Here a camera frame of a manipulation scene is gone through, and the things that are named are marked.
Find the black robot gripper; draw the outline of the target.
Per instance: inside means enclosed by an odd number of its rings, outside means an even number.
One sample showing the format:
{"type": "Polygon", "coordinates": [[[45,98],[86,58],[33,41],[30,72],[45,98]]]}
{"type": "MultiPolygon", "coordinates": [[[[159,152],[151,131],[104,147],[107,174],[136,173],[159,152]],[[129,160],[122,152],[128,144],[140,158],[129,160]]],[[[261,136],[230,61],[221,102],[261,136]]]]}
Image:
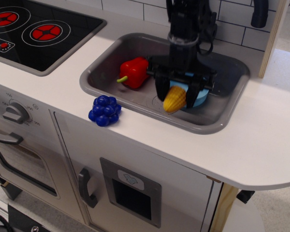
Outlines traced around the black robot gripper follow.
{"type": "Polygon", "coordinates": [[[201,90],[212,90],[217,72],[202,64],[198,55],[206,56],[212,52],[202,52],[200,43],[170,43],[169,54],[152,55],[147,58],[147,73],[154,77],[157,97],[163,102],[170,89],[170,81],[188,84],[186,107],[192,108],[201,90]]]}

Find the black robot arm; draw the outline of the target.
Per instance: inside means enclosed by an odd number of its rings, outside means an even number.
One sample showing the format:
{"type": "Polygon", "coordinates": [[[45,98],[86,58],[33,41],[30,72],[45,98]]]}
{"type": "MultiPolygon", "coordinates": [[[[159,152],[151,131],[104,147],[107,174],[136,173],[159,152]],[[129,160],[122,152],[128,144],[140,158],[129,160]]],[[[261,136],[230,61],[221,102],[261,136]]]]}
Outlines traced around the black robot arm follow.
{"type": "Polygon", "coordinates": [[[155,79],[157,97],[164,101],[171,81],[188,86],[186,107],[192,108],[201,90],[213,87],[216,71],[198,60],[201,54],[199,36],[211,42],[207,28],[216,21],[207,0],[168,0],[168,19],[171,24],[168,34],[169,54],[148,57],[147,74],[155,79]]]}

